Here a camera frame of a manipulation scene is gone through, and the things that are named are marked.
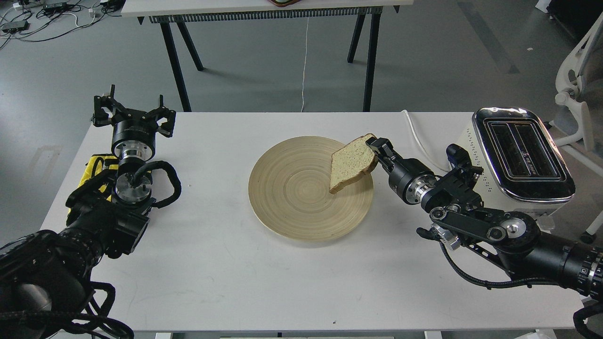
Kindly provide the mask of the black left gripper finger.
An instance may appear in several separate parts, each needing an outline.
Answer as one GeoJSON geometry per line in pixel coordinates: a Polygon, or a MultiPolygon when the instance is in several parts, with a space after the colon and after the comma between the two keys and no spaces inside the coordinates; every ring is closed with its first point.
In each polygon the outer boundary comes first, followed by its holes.
{"type": "Polygon", "coordinates": [[[107,94],[94,96],[93,116],[91,118],[93,126],[116,125],[125,121],[125,107],[115,99],[114,94],[115,85],[112,84],[107,94]]]}
{"type": "Polygon", "coordinates": [[[164,105],[163,95],[159,95],[158,107],[146,113],[146,122],[153,132],[169,138],[174,135],[175,116],[175,110],[168,109],[164,105]]]}

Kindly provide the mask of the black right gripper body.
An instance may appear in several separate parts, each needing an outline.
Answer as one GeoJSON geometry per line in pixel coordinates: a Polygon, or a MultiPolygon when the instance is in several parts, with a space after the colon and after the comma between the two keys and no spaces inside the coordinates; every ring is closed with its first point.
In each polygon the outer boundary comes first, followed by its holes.
{"type": "Polygon", "coordinates": [[[393,153],[381,157],[381,164],[389,175],[390,189],[406,204],[420,204],[424,194],[435,187],[435,174],[418,159],[405,159],[393,153]]]}

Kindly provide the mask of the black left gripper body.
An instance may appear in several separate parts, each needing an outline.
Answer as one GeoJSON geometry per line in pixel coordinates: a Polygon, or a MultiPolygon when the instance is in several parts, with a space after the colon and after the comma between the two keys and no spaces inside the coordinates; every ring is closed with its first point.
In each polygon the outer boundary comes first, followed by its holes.
{"type": "Polygon", "coordinates": [[[157,122],[150,118],[127,114],[124,120],[113,124],[112,154],[118,159],[152,159],[158,127],[157,122]]]}

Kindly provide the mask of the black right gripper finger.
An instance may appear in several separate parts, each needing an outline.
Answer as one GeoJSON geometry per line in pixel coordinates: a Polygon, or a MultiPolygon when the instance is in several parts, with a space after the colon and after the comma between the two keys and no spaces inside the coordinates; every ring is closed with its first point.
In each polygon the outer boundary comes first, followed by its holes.
{"type": "Polygon", "coordinates": [[[381,138],[370,137],[366,141],[366,145],[370,150],[374,153],[374,162],[382,164],[383,163],[383,142],[381,138]]]}
{"type": "Polygon", "coordinates": [[[375,147],[375,154],[377,155],[379,163],[383,166],[383,169],[385,171],[393,171],[399,156],[393,149],[390,140],[383,137],[378,138],[375,142],[375,147]]]}

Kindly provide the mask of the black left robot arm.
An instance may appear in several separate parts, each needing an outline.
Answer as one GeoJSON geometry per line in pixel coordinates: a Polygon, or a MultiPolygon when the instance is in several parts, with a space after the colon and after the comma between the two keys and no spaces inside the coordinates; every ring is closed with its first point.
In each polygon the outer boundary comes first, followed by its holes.
{"type": "Polygon", "coordinates": [[[175,111],[127,109],[114,97],[93,99],[92,124],[113,129],[111,153],[90,161],[90,176],[66,200],[61,232],[39,230],[1,248],[1,337],[45,339],[58,331],[94,339],[132,339],[133,330],[109,317],[116,292],[92,280],[108,257],[131,254],[149,213],[175,202],[181,182],[166,161],[153,161],[156,135],[172,137],[175,111]]]}

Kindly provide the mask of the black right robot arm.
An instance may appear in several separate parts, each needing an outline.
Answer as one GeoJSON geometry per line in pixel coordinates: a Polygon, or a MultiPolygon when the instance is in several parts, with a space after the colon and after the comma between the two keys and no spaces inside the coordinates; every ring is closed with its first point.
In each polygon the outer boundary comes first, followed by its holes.
{"type": "Polygon", "coordinates": [[[414,158],[403,158],[389,139],[370,137],[367,146],[389,176],[390,188],[405,204],[419,204],[429,214],[429,229],[418,228],[427,240],[438,241],[454,271],[487,290],[553,285],[569,288],[595,301],[573,314],[575,329],[586,339],[600,339],[586,320],[602,313],[602,249],[545,233],[528,214],[484,207],[474,191],[483,173],[469,153],[456,144],[447,148],[452,169],[435,175],[414,158]],[[502,269],[510,279],[491,282],[464,272],[448,249],[465,247],[502,269]]]}

